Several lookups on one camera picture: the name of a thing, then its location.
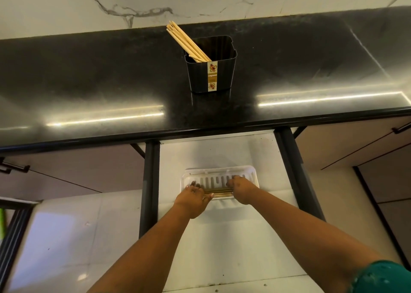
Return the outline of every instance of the hand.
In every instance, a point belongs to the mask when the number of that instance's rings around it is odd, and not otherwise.
[[[204,195],[204,190],[195,181],[187,185],[177,196],[174,207],[182,208],[190,218],[196,218],[204,212],[208,203],[214,197],[213,193]]]
[[[234,175],[233,178],[227,182],[226,186],[234,188],[234,198],[242,204],[250,204],[255,192],[260,190],[259,187],[247,178],[238,175]]]

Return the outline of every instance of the teal shirt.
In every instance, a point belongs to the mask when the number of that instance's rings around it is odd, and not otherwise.
[[[362,270],[349,293],[411,293],[411,272],[388,260],[379,260]]]

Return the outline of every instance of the forearm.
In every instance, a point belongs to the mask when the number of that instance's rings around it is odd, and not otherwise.
[[[88,293],[162,292],[189,216],[173,206]]]
[[[250,202],[326,292],[345,292],[347,283],[360,269],[382,259],[336,227],[268,192],[258,189]]]

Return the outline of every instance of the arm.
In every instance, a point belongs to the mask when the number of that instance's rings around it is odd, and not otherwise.
[[[172,208],[131,246],[88,293],[156,293],[166,284],[177,245],[190,218],[205,209],[213,194],[204,198],[194,183],[176,198]]]
[[[234,176],[227,186],[251,204],[279,235],[307,274],[326,292],[345,293],[357,273],[383,259],[338,228]]]

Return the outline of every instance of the black container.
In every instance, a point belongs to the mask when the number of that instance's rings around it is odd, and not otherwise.
[[[185,53],[190,87],[193,93],[207,93],[231,88],[237,51],[229,36],[210,36],[193,39],[212,60],[195,62]]]

